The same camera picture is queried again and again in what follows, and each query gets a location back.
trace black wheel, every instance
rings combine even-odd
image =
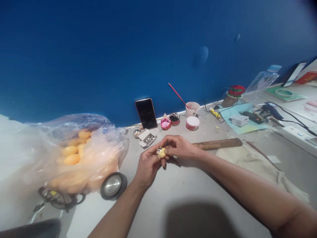
[[[117,199],[124,192],[127,184],[128,181],[124,174],[114,172],[103,181],[100,188],[101,197],[105,200]]]

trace smartphone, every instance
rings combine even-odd
[[[152,129],[158,126],[152,99],[136,101],[135,106],[144,129]]]
[[[301,72],[301,70],[304,68],[306,65],[306,62],[299,63],[295,70],[293,71],[292,75],[288,78],[288,80],[285,81],[285,83],[282,85],[282,87],[288,87],[292,84],[292,82],[295,81],[297,75]]]

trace plastic bag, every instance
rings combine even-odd
[[[42,181],[47,188],[70,194],[100,190],[105,177],[119,171],[118,164],[129,147],[126,128],[116,128],[106,117],[96,114],[24,124],[19,133],[25,135],[30,129],[38,138],[31,143],[32,163],[24,180]]]

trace clear plastic bottle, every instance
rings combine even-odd
[[[252,102],[257,99],[260,94],[266,90],[279,76],[277,71],[282,66],[271,65],[266,71],[260,72],[243,94],[243,101]]]

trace light blue paper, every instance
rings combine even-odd
[[[225,121],[228,123],[228,125],[238,134],[244,134],[252,131],[257,131],[261,129],[267,129],[267,127],[263,124],[257,124],[251,120],[249,120],[249,123],[244,125],[243,127],[238,127],[235,126],[231,123],[229,120],[230,117],[235,116],[235,115],[240,115],[239,112],[253,112],[253,104],[252,103],[246,103],[246,104],[241,104],[234,106],[233,108],[230,108],[228,110],[220,109],[219,111],[221,112],[221,116],[225,119]]]

